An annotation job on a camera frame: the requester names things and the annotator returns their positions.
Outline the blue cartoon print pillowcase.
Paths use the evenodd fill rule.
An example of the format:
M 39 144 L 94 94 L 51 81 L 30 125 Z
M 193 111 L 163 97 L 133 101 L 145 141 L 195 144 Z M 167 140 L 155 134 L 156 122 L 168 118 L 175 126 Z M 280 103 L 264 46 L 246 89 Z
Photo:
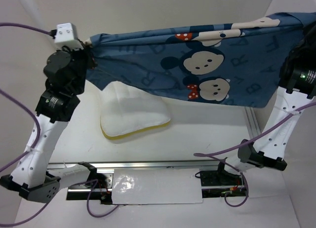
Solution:
M 91 37 L 100 90 L 120 81 L 161 97 L 264 107 L 277 89 L 316 93 L 316 75 L 297 51 L 314 13 L 276 13 L 251 22 L 188 26 Z

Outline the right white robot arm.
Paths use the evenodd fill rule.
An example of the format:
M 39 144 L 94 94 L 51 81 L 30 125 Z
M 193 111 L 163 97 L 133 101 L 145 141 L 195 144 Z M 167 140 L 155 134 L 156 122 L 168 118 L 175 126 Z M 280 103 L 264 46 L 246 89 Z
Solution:
M 276 101 L 261 135 L 238 149 L 236 168 L 271 168 L 283 171 L 288 140 L 304 109 L 316 95 L 316 25 L 304 30 L 304 38 L 293 48 L 280 70 Z

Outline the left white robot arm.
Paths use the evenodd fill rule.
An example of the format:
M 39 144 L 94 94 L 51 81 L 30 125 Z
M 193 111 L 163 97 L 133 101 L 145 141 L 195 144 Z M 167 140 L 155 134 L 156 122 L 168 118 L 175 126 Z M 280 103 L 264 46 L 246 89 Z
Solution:
M 25 200 L 49 203 L 60 189 L 97 184 L 97 169 L 87 162 L 48 171 L 55 146 L 80 103 L 86 73 L 97 66 L 89 47 L 71 50 L 63 46 L 50 55 L 43 72 L 45 91 L 35 109 L 35 127 L 16 168 L 1 176 L 2 187 L 18 192 Z

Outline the white pillow yellow edge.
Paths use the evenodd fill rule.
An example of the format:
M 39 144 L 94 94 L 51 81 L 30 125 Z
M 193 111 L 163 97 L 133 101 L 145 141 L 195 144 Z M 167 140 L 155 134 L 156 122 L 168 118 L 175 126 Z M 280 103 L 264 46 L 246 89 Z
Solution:
M 171 114 L 161 97 L 119 81 L 99 93 L 100 127 L 109 140 L 167 126 Z

